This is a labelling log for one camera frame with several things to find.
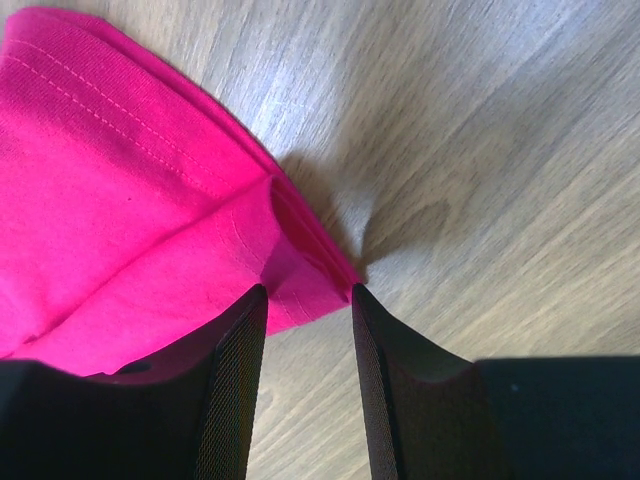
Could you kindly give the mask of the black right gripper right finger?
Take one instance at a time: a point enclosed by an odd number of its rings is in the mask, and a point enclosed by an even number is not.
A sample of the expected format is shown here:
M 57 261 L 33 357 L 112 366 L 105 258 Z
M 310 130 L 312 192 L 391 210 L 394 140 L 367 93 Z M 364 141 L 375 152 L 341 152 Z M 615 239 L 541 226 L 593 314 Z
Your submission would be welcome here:
M 635 479 L 635 356 L 465 360 L 352 290 L 375 479 Z

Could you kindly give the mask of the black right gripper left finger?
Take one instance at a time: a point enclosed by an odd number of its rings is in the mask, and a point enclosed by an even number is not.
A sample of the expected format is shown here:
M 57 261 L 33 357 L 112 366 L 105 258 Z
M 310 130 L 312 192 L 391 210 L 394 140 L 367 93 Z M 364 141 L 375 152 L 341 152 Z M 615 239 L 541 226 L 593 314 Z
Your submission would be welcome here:
M 242 479 L 268 298 L 220 316 L 111 375 L 31 360 L 1 365 L 5 479 Z

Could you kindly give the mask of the pink t-shirt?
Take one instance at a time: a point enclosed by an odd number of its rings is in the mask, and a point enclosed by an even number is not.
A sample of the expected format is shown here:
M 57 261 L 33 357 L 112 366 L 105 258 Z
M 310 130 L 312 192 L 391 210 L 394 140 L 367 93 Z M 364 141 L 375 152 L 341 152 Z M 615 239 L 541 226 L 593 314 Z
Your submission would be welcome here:
M 1 355 L 113 373 L 249 288 L 269 333 L 358 275 L 220 103 L 106 21 L 49 7 L 1 42 Z

